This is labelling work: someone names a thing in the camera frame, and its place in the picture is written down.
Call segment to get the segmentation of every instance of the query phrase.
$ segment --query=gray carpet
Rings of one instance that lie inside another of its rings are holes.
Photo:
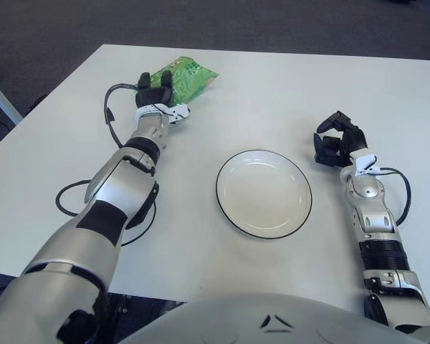
[[[0,88],[24,114],[104,43],[430,59],[430,0],[0,0]],[[132,304],[116,340],[162,302]]]

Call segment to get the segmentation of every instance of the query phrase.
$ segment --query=white bracket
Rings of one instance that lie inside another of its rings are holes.
[[[352,165],[346,166],[340,172],[341,183],[346,183],[349,176],[381,174],[381,169],[376,165],[376,156],[367,148],[350,153],[350,161],[352,161]]]
[[[152,104],[140,107],[135,112],[135,124],[138,125],[140,118],[147,113],[160,113],[167,115],[169,123],[176,123],[180,120],[184,120],[189,116],[190,110],[187,104],[177,104],[174,107],[167,107],[164,104]]]

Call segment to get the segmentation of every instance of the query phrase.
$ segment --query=white table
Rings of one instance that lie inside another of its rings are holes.
[[[106,89],[181,55],[221,76],[171,132],[158,162],[156,221],[122,250],[111,291],[171,300],[278,292],[362,312],[363,266],[343,186],[336,170],[313,160],[312,133],[342,110],[365,131],[378,164],[409,177],[413,203],[400,231],[430,303],[430,61],[404,59],[101,46],[0,142],[0,273],[22,271],[69,219],[56,209],[56,193],[92,177],[114,153],[102,114]],[[134,94],[118,91],[110,104],[126,140]],[[255,148],[294,161],[312,188],[309,219],[285,239],[246,236],[216,202],[221,165]],[[398,216],[402,181],[383,181]],[[83,192],[62,201],[80,210]]]

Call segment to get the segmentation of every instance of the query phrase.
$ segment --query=green snack bag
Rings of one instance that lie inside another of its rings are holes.
[[[172,72],[173,102],[188,103],[191,99],[200,95],[209,84],[219,76],[190,57],[181,56],[161,70],[151,75],[151,87],[161,85],[161,75],[166,70]]]

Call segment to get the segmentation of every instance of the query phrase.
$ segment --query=robotic hand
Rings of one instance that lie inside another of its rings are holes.
[[[153,205],[169,123],[188,116],[186,105],[168,107],[170,72],[160,87],[151,87],[143,73],[136,90],[137,129],[91,180],[85,208],[0,297],[0,343],[84,343],[102,321],[123,231],[141,223]]]
[[[320,138],[331,128],[342,131],[343,137]],[[346,185],[345,197],[365,265],[365,286],[371,292],[365,299],[365,316],[405,333],[430,333],[430,307],[416,273],[409,269],[397,228],[411,200],[406,177],[392,168],[379,168],[363,131],[340,111],[319,125],[314,145],[316,162],[343,167],[340,180]],[[406,182],[408,202],[397,222],[384,202],[381,170],[396,171]]]

